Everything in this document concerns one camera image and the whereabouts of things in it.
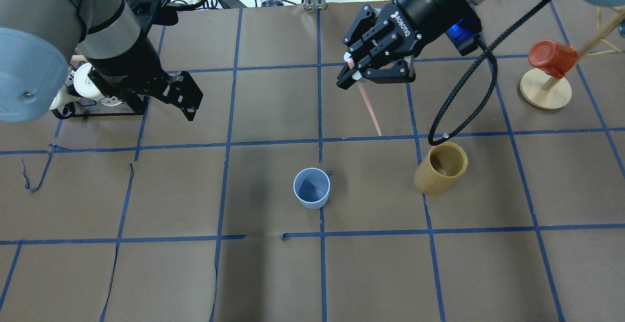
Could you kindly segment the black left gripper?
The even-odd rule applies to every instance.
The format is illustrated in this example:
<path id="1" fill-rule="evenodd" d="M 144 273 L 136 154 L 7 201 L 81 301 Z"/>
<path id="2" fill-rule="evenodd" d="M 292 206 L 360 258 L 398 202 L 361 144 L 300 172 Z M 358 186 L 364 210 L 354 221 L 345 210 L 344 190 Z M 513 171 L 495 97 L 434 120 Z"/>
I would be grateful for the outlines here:
<path id="1" fill-rule="evenodd" d="M 189 72 L 166 73 L 155 59 L 92 60 L 92 81 L 103 94 L 114 94 L 122 100 L 132 95 L 149 96 L 180 109 L 188 121 L 194 121 L 203 92 Z"/>

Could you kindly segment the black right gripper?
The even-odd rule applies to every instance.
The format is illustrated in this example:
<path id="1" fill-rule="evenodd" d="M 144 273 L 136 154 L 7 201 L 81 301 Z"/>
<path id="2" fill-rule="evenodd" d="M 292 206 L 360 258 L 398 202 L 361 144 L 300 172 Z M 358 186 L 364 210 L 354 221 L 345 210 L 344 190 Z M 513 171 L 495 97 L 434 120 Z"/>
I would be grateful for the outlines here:
<path id="1" fill-rule="evenodd" d="M 365 4 L 344 36 L 345 64 L 337 87 L 348 90 L 362 78 L 415 81 L 415 57 L 466 17 L 478 17 L 466 0 L 393 0 L 381 9 Z"/>

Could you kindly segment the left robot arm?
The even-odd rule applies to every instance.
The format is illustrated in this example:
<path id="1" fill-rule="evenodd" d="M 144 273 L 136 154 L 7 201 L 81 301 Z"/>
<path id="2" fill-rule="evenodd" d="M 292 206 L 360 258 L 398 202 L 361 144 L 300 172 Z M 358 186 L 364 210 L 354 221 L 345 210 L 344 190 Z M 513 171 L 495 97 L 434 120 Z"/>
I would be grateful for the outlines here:
<path id="1" fill-rule="evenodd" d="M 166 73 L 147 38 L 154 24 L 177 24 L 192 8 L 168 0 L 1 0 L 2 121 L 30 122 L 54 109 L 75 51 L 104 97 L 142 114 L 149 96 L 194 120 L 201 89 L 189 72 Z"/>

